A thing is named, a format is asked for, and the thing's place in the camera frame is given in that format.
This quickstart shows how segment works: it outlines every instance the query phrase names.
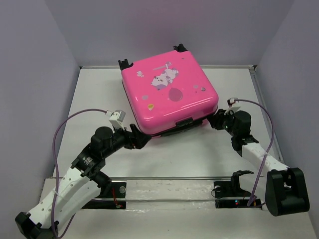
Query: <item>wall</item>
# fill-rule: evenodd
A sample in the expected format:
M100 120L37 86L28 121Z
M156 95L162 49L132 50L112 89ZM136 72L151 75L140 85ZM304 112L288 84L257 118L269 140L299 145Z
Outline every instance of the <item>wall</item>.
M0 1L0 238L39 200L79 68L43 0Z
M300 167L319 237L319 1L296 0L267 48L257 74L285 162Z
M45 0L80 66L117 65L179 43L201 64L258 64L292 0Z

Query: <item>robotic arm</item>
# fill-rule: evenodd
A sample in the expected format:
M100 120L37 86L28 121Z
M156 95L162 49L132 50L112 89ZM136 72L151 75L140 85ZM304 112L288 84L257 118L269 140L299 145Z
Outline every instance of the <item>robotic arm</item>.
M226 130L232 136L232 146L238 154L251 162L256 168L265 155L265 150L250 134L251 116L235 107L218 110L207 117L212 128ZM27 239L54 239L51 227L51 208L53 197L57 194L54 208L54 230L56 233L87 202L101 193L108 192L112 180L100 170L105 166L105 159L124 147L141 149L151 139L140 132L134 124L131 131L122 126L125 113L115 111L109 127L100 127L91 137L91 142L72 162L66 175L61 179L59 192L52 190L37 206L28 213L19 213L15 218L20 232ZM272 156L267 160L262 171L261 182L255 192L256 196L266 202L269 212L274 216L306 212L310 208L303 172L298 168L289 168ZM250 171L238 171L233 174L230 191L251 191L256 177Z

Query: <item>table surface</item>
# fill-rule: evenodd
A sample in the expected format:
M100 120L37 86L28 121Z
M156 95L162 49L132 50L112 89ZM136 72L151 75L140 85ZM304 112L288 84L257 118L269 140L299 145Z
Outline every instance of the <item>table surface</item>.
M204 69L219 94L219 107L227 99L257 100L248 69ZM261 109L241 103L252 116L252 134L264 148L269 133ZM121 82L120 69L82 69L69 114L88 108L124 110L124 125L136 123ZM65 128L58 155L60 176L87 145L100 126L111 126L103 113L88 112L71 119ZM208 124L190 131L152 139L142 150L121 149L106 159L104 173L112 178L209 178L231 176L237 170L257 171L231 146L231 136Z
M54 184L45 181L42 197ZM212 180L130 180L126 210L80 210L64 238L316 239L308 213L216 209L211 188Z

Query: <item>small sticker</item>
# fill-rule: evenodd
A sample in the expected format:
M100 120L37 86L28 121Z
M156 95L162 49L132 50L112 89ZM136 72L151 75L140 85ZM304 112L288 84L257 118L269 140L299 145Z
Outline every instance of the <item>small sticker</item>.
M148 105L148 108L149 108L149 110L151 111L151 110L154 108L154 105L153 105L153 104L149 104L149 105Z
M138 77L144 77L142 71L137 71L136 73L137 73Z

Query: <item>suitcase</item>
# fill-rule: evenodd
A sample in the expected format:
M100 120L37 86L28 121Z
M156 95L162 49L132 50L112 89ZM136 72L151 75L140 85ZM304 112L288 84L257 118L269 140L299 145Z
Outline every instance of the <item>suitcase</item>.
M190 51L173 51L129 64L122 82L140 130L165 136L199 126L218 108L218 94Z

